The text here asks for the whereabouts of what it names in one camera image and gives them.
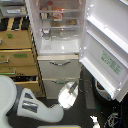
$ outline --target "label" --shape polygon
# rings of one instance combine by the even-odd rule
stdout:
[[[104,51],[101,60],[104,61],[114,71],[114,73],[116,73],[116,75],[119,75],[121,73],[122,68]]]
[[[5,55],[1,55],[0,57],[1,57],[1,58],[5,58]]]
[[[22,53],[22,54],[13,54],[14,58],[27,58],[27,54]]]
[[[20,14],[21,15],[26,15],[27,14],[25,7],[20,8]]]
[[[13,68],[8,68],[9,70],[12,70]]]
[[[9,39],[13,39],[13,35],[12,34],[7,34]]]
[[[20,9],[7,10],[7,13],[9,13],[9,14],[13,14],[13,13],[20,14]]]

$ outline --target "white appliance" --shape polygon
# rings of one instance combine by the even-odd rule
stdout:
[[[53,10],[43,10],[48,1],[25,0],[38,56],[79,54],[111,98],[121,101],[128,92],[128,1],[51,0]],[[41,13],[63,14],[62,21]]]

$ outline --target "refrigerator shelf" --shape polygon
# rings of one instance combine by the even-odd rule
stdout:
[[[42,29],[78,29],[79,23],[76,19],[63,19],[62,21],[43,20]]]
[[[47,10],[47,11],[42,11],[39,10],[38,13],[73,13],[73,12],[80,12],[79,9],[63,9],[62,11],[55,11],[55,10]]]
[[[74,20],[77,20],[78,18],[77,17],[63,17],[62,18],[62,20],[72,20],[72,19],[74,19]],[[42,19],[42,20],[51,20],[51,21],[53,21],[54,20],[54,17],[52,16],[52,17],[48,17],[47,19]]]

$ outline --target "dark floor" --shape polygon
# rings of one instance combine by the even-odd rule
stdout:
[[[90,83],[86,80],[91,81],[91,77],[88,71],[84,69],[84,73],[81,73],[80,78],[80,90],[85,91],[87,89],[88,85],[86,86],[86,84]],[[57,100],[47,100],[46,98],[40,98],[39,100],[48,107],[57,103]],[[103,106],[93,97],[92,90],[86,93],[79,91],[74,106],[64,111],[64,117],[59,123],[46,123],[30,118],[18,117],[15,114],[9,116],[9,123],[13,128],[37,128],[38,126],[45,125],[79,125],[81,128],[93,128],[93,122],[90,116],[97,116],[99,124],[103,128],[106,118],[101,114],[102,110]]]

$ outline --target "cable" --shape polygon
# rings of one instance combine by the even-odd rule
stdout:
[[[82,80],[82,81],[84,81],[84,82],[88,82],[88,83],[90,83],[90,88],[87,90],[87,91],[82,91],[81,89],[80,89],[80,86],[79,86],[79,91],[80,92],[82,92],[82,93],[88,93],[91,89],[92,89],[92,83],[89,81],[89,80],[84,80],[84,79],[79,79],[79,80]]]
[[[114,126],[118,123],[118,113],[112,113],[107,121],[104,124],[104,128],[106,128],[106,125],[108,124],[108,126],[110,128],[114,128]]]
[[[123,99],[122,102],[121,102],[120,122],[119,122],[118,128],[120,128],[120,126],[121,126],[121,121],[122,121],[122,107],[123,107],[123,101],[124,101],[124,99]]]

